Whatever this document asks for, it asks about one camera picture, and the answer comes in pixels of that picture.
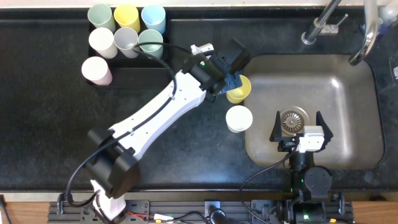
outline cup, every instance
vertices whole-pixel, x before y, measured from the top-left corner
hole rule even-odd
[[[141,18],[148,29],[154,29],[161,34],[166,30],[166,11],[160,5],[146,6],[141,12]]]
[[[138,9],[133,4],[122,4],[114,10],[114,19],[120,27],[130,27],[136,32],[140,30]]]
[[[88,20],[97,28],[107,28],[114,32],[116,26],[112,16],[112,10],[105,4],[96,4],[88,10]]]
[[[160,32],[156,30],[144,30],[141,32],[141,34],[138,37],[138,43],[146,43],[146,42],[161,42],[163,43],[163,37]],[[142,45],[139,46],[143,52],[153,55],[157,58],[161,58],[163,55],[163,46],[162,45],[157,45],[157,44],[148,44],[148,45]]]
[[[243,75],[240,75],[240,77],[242,80],[242,86],[226,92],[226,98],[231,103],[242,102],[251,91],[251,83],[249,79]]]
[[[253,123],[253,115],[244,106],[231,107],[225,116],[228,129],[233,133],[240,133],[247,130]]]
[[[138,54],[133,51],[137,43],[138,34],[130,27],[120,28],[114,33],[114,44],[128,58],[135,58],[138,56]]]
[[[97,85],[109,85],[112,82],[112,74],[108,64],[101,57],[90,57],[81,66],[83,76]]]
[[[93,30],[88,38],[90,46],[104,58],[114,58],[118,49],[113,43],[113,34],[107,28],[101,27]]]

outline sink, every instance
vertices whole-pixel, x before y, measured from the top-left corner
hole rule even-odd
[[[315,125],[320,111],[334,134],[316,165],[331,169],[369,169],[384,155],[384,139],[370,66],[348,63],[348,55],[261,55],[244,69],[252,90],[244,105],[253,114],[246,131],[246,150],[260,166],[281,160],[285,153],[270,142],[276,112],[285,135]]]

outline white cup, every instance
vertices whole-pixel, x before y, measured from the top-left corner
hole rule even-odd
[[[88,43],[104,58],[114,58],[118,54],[118,49],[113,43],[113,33],[107,28],[93,30]]]
[[[144,30],[138,37],[138,43],[142,44],[145,42],[161,42],[163,43],[163,37],[157,30]],[[139,46],[143,52],[153,55],[157,58],[161,58],[163,55],[163,46],[157,44],[148,44]]]
[[[253,123],[253,115],[244,106],[231,107],[225,116],[228,129],[233,133],[240,133],[247,130]]]
[[[138,34],[134,29],[130,27],[120,28],[114,33],[113,39],[114,44],[126,57],[135,58],[138,56],[133,51],[134,46],[138,43]]]
[[[108,5],[96,4],[87,12],[88,20],[97,28],[105,27],[110,31],[116,30],[112,10]]]
[[[81,66],[83,76],[97,85],[109,85],[112,74],[108,64],[101,57],[90,57]]]
[[[146,6],[141,12],[141,18],[148,29],[154,29],[163,34],[166,30],[166,11],[160,5]]]

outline sink drain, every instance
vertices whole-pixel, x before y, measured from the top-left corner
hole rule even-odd
[[[309,125],[307,113],[298,106],[292,106],[282,110],[282,130],[288,135],[298,133],[305,125]]]

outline light blue cup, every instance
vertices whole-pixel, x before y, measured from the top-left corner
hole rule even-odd
[[[148,29],[154,29],[163,34],[166,30],[166,11],[160,5],[146,6],[141,12],[141,18]]]

